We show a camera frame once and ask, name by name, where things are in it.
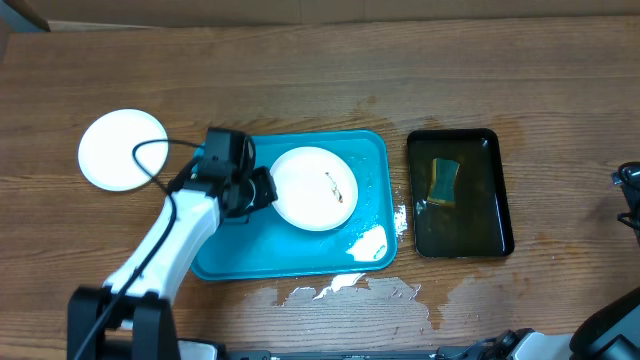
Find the white plate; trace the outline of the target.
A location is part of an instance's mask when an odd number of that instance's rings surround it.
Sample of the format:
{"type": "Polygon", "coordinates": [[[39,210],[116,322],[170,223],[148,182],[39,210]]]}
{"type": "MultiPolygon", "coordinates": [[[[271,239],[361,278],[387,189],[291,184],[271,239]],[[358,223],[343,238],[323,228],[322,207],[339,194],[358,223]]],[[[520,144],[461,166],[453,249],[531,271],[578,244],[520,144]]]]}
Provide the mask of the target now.
{"type": "Polygon", "coordinates": [[[84,133],[78,164],[93,185],[114,192],[143,186],[168,158],[168,135],[152,115],[137,109],[107,113],[84,133]]]}
{"type": "Polygon", "coordinates": [[[355,212],[359,190],[354,172],[329,150],[289,150],[274,162],[270,175],[276,186],[276,212],[299,229],[333,230],[355,212]]]}

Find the green yellow sponge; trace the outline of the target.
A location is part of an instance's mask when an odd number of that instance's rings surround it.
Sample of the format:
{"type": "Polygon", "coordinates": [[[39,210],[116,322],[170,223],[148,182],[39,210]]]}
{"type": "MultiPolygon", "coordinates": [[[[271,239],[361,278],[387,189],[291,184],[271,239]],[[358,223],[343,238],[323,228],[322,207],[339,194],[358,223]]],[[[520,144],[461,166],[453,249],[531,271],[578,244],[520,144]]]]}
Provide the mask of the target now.
{"type": "Polygon", "coordinates": [[[455,183],[459,163],[454,160],[434,158],[432,160],[432,178],[427,202],[438,206],[454,206],[455,183]]]}

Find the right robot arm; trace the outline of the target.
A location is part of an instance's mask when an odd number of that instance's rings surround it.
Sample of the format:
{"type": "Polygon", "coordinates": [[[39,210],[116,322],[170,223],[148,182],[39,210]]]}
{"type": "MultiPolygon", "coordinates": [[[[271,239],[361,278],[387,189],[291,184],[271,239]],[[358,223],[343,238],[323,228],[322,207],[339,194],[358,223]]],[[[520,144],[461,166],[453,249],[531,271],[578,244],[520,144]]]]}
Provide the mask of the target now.
{"type": "Polygon", "coordinates": [[[531,329],[508,330],[481,340],[462,359],[594,359],[639,357],[639,290],[634,289],[590,316],[569,335],[531,329]]]}

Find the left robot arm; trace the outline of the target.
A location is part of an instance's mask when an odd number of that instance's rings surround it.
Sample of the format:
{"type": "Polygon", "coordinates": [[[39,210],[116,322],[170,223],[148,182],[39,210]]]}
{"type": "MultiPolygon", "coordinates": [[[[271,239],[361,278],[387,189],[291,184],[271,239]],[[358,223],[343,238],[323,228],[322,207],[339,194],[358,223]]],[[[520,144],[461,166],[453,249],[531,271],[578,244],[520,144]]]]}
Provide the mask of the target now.
{"type": "Polygon", "coordinates": [[[101,288],[80,287],[68,304],[70,359],[216,359],[217,345],[177,336],[172,304],[195,255],[226,219],[247,221],[276,198],[244,132],[209,128],[201,154],[161,189],[161,214],[101,288]]]}

